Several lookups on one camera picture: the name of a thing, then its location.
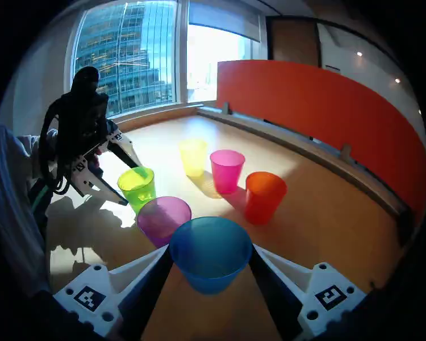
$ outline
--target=window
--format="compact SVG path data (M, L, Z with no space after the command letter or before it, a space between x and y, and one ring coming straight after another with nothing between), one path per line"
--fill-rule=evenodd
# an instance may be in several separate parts
M251 40L192 24L187 36L188 102L215 100L218 62L251 59Z
M98 92L109 95L107 117L174 102L176 5L175 0L131 2L87 12L73 76L89 65L99 70Z

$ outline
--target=window blind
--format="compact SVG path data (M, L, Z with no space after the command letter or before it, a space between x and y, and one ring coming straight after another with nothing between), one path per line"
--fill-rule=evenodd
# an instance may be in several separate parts
M191 0L189 23L217 28L260 41L258 11L240 1Z

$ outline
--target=plastic cup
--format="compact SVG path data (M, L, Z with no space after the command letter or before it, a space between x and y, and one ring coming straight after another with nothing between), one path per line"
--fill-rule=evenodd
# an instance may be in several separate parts
M246 220L255 225L268 223L286 193L287 185L277 175L251 173L246 178Z
M188 139L181 141L178 148L186 175L190 177L201 176L205 171L207 143L200 139Z
M237 190L238 179L245 157L236 151L220 150L210 155L211 173L216 191L231 194Z
M172 236L169 250L195 290L217 294L245 268L252 243L247 232L233 221L202 217L180 226Z
M169 244L177 228L191 220L191 208L176 197L160 197L147 202L139 211L137 226L156 248Z
M154 173L150 168L136 167L126 171L118 178L118 187L136 213L156 197Z

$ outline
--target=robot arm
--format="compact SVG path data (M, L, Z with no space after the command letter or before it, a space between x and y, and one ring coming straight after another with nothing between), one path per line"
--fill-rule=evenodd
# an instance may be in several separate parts
M54 298L105 338L139 339L172 264L164 246L111 271L92 265ZM254 244L249 265L283 340L320 335L366 296L328 263L308 269Z
M81 196L91 194L126 205L127 200L102 179L102 170L88 162L99 149L113 152L131 168L141 166L131 141L114 122L106 119L108 96L96 93L98 79L95 68L82 68L74 76L71 91L50 105L41 130L41 173L47 187L56 194L65 194L73 185ZM55 152L51 152L46 136L54 118L59 120L59 133ZM53 159L57 161L55 176L48 166ZM66 181L62 189L63 178Z

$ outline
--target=green cup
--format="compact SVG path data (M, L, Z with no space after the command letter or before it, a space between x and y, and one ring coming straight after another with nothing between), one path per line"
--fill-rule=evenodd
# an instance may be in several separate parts
M118 187L136 213L147 202L156 198L154 173L150 168L136 167L126 171L118 178Z

